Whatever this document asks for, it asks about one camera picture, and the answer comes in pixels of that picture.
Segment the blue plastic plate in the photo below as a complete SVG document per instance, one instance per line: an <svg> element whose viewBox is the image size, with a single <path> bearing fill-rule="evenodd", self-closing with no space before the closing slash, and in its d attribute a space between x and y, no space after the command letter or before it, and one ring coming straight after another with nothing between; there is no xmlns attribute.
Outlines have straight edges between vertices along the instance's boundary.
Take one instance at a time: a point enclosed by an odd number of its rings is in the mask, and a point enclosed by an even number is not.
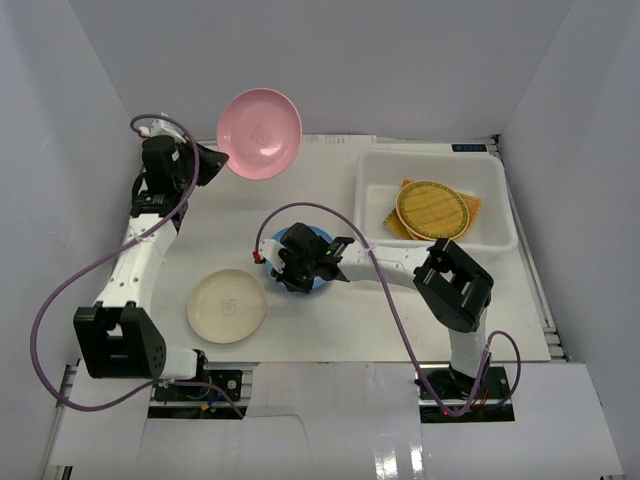
<svg viewBox="0 0 640 480"><path fill-rule="evenodd" d="M333 237L332 235L323 230L322 228L319 228L317 226L314 225L310 225L309 228L318 236L320 236L323 240L325 240L327 243L331 243L333 241ZM276 240L276 241L281 241L282 236L285 234L285 232L288 230L288 228L283 228L279 231L277 231L273 236L272 239ZM264 267L267 276L273 280L273 277L271 275L271 271L272 271L272 265L270 262L266 262L265 263L265 267ZM324 287L327 285L327 282L325 280L323 280L320 277L316 277L313 281L313 285L311 288L311 293L315 293L315 292L319 292L321 290L324 289ZM280 290L285 290L285 286L281 283L276 283L276 287Z"/></svg>

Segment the pink plastic plate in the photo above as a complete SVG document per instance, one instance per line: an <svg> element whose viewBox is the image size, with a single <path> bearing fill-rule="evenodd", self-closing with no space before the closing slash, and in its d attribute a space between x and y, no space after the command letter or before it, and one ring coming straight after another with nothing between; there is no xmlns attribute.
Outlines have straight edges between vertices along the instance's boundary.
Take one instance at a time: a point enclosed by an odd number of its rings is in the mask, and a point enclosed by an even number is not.
<svg viewBox="0 0 640 480"><path fill-rule="evenodd" d="M237 95L217 123L218 150L227 167L253 181L283 173L296 159L302 122L293 102L279 91L255 88Z"/></svg>

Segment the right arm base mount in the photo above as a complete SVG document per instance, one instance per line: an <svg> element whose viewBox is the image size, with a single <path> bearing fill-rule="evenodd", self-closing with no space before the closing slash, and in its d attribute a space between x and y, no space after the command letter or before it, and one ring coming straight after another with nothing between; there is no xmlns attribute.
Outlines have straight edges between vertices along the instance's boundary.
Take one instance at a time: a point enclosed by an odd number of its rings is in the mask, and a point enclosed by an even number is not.
<svg viewBox="0 0 640 480"><path fill-rule="evenodd" d="M464 406L471 392L473 380L455 376L448 367L423 368L423 374L431 386L451 410ZM442 411L418 377L414 380L418 392L418 407L422 424L462 424L462 423L509 423L515 421L511 400L501 406L510 392L507 372L502 366L492 366L484 374L480 387L472 401L470 410L462 417L452 417Z"/></svg>

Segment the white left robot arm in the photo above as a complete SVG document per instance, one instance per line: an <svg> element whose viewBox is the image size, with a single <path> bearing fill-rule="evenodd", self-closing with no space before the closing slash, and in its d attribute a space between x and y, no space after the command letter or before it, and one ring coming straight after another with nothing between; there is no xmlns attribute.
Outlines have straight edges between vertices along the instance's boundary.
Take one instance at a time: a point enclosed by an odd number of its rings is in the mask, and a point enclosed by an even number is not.
<svg viewBox="0 0 640 480"><path fill-rule="evenodd" d="M229 157L200 144L158 135L142 143L143 170L132 188L125 251L91 307L77 309L73 326L93 378L177 380L188 398L211 387L204 355L168 346L151 317L151 300L169 247L187 211L181 199L191 185L207 185Z"/></svg>

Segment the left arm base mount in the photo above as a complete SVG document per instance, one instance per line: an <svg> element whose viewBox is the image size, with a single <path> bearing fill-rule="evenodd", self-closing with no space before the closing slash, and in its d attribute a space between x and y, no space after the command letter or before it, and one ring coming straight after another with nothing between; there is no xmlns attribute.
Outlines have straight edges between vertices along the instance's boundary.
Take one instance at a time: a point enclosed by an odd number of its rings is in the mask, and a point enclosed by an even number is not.
<svg viewBox="0 0 640 480"><path fill-rule="evenodd" d="M229 367L204 370L198 380L205 386L155 387L147 417L165 420L240 420L246 413L252 389L251 371Z"/></svg>

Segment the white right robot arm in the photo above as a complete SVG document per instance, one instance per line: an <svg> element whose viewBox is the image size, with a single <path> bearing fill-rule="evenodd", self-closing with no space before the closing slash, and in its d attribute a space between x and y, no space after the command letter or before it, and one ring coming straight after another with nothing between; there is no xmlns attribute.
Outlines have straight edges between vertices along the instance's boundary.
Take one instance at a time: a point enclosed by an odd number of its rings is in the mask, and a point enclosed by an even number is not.
<svg viewBox="0 0 640 480"><path fill-rule="evenodd" d="M290 292L308 293L318 278L415 289L448 329L453 390L472 399L486 389L485 318L494 280L454 241L438 239L431 246L414 248L367 246L351 237L328 242L296 223L280 239L260 241L257 253L271 264L276 282Z"/></svg>

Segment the orange triangular bamboo basket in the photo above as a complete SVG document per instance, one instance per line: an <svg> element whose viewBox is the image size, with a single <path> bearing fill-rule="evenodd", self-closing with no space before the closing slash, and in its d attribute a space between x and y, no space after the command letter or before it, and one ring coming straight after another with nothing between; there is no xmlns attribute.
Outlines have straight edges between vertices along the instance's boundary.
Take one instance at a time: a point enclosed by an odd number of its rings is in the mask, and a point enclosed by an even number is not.
<svg viewBox="0 0 640 480"><path fill-rule="evenodd" d="M411 180L411 179L404 179L401 187L407 185L410 182L413 181L430 181L430 180ZM479 197L475 197L475 196L471 196L468 194L464 194L461 192L458 192L463 199L465 200L467 206L469 207L470 210L470 215L471 215L471 220L470 220L470 225L468 227L468 230L466 231L465 234L467 234L472 226L474 225L477 217L479 216L481 207L482 207L482 200ZM391 231L396 237L398 237L399 239L402 240L423 240L420 238L415 237L414 235L412 235L400 222L399 217L395 211L395 207L394 209L387 215L387 217L385 218L383 224L385 225L385 227Z"/></svg>

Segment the round green-rimmed bamboo tray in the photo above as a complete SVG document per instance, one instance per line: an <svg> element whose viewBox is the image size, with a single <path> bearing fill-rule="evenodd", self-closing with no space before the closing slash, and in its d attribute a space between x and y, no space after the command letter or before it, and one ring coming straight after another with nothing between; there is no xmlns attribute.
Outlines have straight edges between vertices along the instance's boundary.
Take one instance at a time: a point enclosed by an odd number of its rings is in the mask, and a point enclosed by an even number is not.
<svg viewBox="0 0 640 480"><path fill-rule="evenodd" d="M395 211L401 224L423 240L457 239L466 233L471 220L463 197L435 181L413 181L401 187Z"/></svg>

